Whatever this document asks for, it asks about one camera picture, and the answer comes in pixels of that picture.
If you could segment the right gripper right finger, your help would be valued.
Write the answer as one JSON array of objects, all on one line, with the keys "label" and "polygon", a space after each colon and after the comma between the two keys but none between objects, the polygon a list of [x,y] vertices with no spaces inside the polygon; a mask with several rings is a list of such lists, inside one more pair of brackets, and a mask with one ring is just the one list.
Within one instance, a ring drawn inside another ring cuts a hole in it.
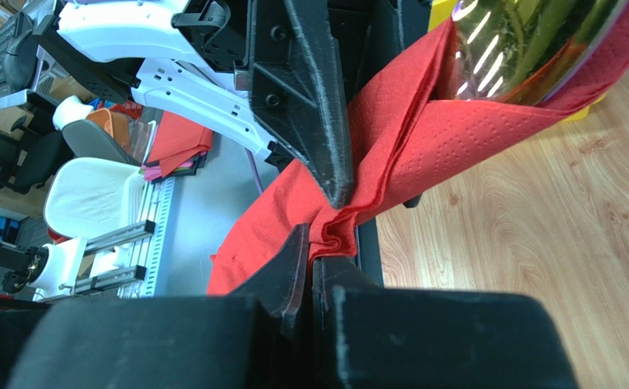
[{"label": "right gripper right finger", "polygon": [[386,289],[345,258],[313,267],[326,388],[575,388],[542,304],[511,293]]}]

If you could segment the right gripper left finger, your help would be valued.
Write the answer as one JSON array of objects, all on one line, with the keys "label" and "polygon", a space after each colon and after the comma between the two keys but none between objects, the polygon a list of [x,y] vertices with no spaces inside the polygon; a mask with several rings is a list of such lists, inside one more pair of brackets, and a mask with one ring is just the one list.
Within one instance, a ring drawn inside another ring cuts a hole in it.
[{"label": "right gripper left finger", "polygon": [[75,298],[52,306],[10,388],[254,388],[270,382],[282,312],[305,270],[305,224],[223,297]]}]

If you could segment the red paper napkin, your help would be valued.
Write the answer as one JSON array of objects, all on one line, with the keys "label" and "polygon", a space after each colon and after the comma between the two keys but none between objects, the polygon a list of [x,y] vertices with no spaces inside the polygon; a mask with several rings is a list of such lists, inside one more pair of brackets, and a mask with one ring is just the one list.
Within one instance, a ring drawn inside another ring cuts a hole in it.
[{"label": "red paper napkin", "polygon": [[292,162],[234,224],[212,257],[207,291],[231,292],[308,224],[309,257],[356,254],[354,228],[592,104],[629,68],[629,4],[595,54],[539,107],[431,100],[453,31],[445,22],[383,68],[349,104],[355,189],[336,210]]}]

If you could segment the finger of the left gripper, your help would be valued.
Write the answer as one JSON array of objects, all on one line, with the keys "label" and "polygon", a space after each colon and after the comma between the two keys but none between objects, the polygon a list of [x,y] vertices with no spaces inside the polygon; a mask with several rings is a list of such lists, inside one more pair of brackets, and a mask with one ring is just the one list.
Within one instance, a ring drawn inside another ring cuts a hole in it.
[{"label": "finger of the left gripper", "polygon": [[342,208],[353,190],[353,158],[326,2],[253,1],[249,30],[255,119],[305,165],[331,206]]}]

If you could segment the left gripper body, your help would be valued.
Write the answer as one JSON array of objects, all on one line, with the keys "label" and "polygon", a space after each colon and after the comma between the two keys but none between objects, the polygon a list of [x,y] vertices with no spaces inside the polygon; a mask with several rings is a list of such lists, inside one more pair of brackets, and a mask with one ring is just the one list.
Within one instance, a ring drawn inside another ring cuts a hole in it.
[{"label": "left gripper body", "polygon": [[[347,100],[428,31],[431,1],[329,1]],[[249,68],[250,1],[189,1],[173,26],[216,73]]]}]

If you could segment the gold spoon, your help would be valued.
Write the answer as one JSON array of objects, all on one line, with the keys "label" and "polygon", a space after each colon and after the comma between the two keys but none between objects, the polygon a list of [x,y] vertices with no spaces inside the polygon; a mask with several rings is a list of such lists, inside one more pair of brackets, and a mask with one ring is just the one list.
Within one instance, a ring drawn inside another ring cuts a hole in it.
[{"label": "gold spoon", "polygon": [[459,1],[437,97],[534,106],[592,57],[625,1]]}]

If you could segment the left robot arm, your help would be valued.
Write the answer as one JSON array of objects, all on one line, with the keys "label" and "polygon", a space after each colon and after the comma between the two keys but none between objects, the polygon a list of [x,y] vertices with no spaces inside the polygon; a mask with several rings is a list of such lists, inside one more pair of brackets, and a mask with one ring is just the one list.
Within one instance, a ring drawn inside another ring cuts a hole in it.
[{"label": "left robot arm", "polygon": [[48,73],[175,113],[351,199],[348,103],[428,30],[428,1],[28,1],[0,28],[0,109]]}]

